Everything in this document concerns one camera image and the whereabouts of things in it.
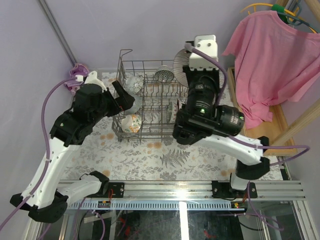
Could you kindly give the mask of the yellow floral bowl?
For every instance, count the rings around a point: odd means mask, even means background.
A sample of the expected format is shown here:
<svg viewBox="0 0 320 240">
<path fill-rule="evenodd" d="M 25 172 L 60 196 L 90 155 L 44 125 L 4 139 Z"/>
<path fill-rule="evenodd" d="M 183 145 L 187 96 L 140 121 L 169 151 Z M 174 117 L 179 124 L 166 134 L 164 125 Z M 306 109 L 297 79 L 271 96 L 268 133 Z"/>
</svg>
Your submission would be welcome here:
<svg viewBox="0 0 320 240">
<path fill-rule="evenodd" d="M 125 133 L 138 133 L 142 126 L 142 117 L 137 114 L 126 115 L 121 120 L 121 129 Z"/>
</svg>

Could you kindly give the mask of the white bowl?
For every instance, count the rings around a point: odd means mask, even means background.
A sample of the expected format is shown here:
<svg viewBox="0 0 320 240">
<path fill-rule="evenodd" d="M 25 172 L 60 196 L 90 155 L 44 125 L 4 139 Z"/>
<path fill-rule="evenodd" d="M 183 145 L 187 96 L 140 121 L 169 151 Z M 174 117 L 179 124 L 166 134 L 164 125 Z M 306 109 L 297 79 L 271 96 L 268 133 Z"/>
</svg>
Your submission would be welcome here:
<svg viewBox="0 0 320 240">
<path fill-rule="evenodd" d="M 175 112 L 177 113 L 178 111 L 179 111 L 179 109 L 180 109 L 180 100 L 178 99 L 177 101 L 176 101 L 176 104 L 175 104 Z"/>
</svg>

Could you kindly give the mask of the purple striped bowl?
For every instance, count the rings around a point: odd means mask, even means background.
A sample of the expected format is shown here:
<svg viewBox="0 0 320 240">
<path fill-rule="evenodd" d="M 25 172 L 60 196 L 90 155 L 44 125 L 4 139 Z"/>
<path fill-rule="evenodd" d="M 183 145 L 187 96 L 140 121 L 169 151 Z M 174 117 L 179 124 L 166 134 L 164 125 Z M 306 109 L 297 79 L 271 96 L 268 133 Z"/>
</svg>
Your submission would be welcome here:
<svg viewBox="0 0 320 240">
<path fill-rule="evenodd" d="M 188 87 L 188 80 L 186 74 L 183 72 L 183 67 L 189 66 L 189 58 L 191 53 L 185 49 L 180 50 L 174 57 L 173 60 L 173 72 L 176 80 L 183 85 Z"/>
</svg>

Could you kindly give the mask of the black patterned bowl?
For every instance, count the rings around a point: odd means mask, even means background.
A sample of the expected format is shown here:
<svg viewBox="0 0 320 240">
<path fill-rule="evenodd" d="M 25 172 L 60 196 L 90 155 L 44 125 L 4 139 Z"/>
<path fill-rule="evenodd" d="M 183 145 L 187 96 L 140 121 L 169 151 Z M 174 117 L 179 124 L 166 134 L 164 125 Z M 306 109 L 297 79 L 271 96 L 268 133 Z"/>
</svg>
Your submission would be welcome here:
<svg viewBox="0 0 320 240">
<path fill-rule="evenodd" d="M 154 79 L 158 82 L 166 83 L 174 80 L 174 72 L 167 65 L 160 66 L 154 73 Z"/>
</svg>

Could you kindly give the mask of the green diamond patterned bowl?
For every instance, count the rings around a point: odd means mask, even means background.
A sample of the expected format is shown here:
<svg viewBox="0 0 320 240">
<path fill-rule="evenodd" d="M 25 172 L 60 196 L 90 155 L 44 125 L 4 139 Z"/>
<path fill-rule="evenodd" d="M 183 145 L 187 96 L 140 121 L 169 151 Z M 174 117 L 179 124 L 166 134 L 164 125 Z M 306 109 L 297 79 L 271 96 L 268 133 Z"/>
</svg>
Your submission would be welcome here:
<svg viewBox="0 0 320 240">
<path fill-rule="evenodd" d="M 166 122 L 170 124 L 173 120 L 174 104 L 170 101 L 166 109 Z"/>
</svg>

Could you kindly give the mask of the grey dotted bowl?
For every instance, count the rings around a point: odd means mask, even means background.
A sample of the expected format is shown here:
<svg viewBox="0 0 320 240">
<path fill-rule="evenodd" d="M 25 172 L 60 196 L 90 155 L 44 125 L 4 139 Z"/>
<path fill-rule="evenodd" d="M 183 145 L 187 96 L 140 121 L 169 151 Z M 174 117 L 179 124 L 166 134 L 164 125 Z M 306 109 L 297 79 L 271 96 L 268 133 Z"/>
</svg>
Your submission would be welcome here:
<svg viewBox="0 0 320 240">
<path fill-rule="evenodd" d="M 141 96 L 134 96 L 134 103 L 132 107 L 127 111 L 129 114 L 135 114 L 143 104 L 143 98 Z"/>
</svg>

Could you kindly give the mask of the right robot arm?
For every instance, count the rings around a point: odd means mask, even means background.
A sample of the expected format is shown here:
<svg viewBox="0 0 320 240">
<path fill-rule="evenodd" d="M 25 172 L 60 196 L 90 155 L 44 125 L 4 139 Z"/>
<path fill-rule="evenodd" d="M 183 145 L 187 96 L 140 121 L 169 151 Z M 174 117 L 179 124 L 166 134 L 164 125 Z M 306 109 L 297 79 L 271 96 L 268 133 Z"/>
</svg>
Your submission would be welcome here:
<svg viewBox="0 0 320 240">
<path fill-rule="evenodd" d="M 218 70 L 192 70 L 184 65 L 182 73 L 188 86 L 187 99 L 178 108 L 172 135 L 181 145 L 205 144 L 236 158 L 227 189 L 231 196 L 240 197 L 249 181 L 270 171 L 270 160 L 264 157 L 269 140 L 240 134 L 244 114 L 236 107 L 220 104 L 226 85 L 220 83 Z"/>
</svg>

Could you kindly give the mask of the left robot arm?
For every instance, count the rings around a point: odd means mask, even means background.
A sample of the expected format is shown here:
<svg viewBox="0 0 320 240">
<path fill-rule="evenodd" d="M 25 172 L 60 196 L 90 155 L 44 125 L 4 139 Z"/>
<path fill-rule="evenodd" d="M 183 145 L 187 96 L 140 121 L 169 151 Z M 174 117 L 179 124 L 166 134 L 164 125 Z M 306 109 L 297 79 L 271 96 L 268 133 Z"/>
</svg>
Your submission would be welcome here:
<svg viewBox="0 0 320 240">
<path fill-rule="evenodd" d="M 36 222 L 52 224 L 58 221 L 68 206 L 97 195 L 105 197 L 110 190 L 109 178 L 93 171 L 69 187 L 58 188 L 62 174 L 94 126 L 105 117 L 113 117 L 130 109 L 135 101 L 119 81 L 112 85 L 117 97 L 108 88 L 96 83 L 85 83 L 76 92 L 69 109 L 54 122 L 45 134 L 45 155 L 28 187 L 14 194 L 10 203 L 28 212 Z"/>
</svg>

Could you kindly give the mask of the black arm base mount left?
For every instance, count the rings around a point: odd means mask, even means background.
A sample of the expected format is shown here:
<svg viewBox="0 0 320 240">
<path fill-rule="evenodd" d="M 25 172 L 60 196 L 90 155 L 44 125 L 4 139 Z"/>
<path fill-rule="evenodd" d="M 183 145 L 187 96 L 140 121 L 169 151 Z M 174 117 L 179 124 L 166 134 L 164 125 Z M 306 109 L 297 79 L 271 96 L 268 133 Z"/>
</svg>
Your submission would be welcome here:
<svg viewBox="0 0 320 240">
<path fill-rule="evenodd" d="M 110 182 L 107 189 L 107 196 L 110 200 L 120 199 L 124 197 L 125 183 L 124 182 Z"/>
</svg>

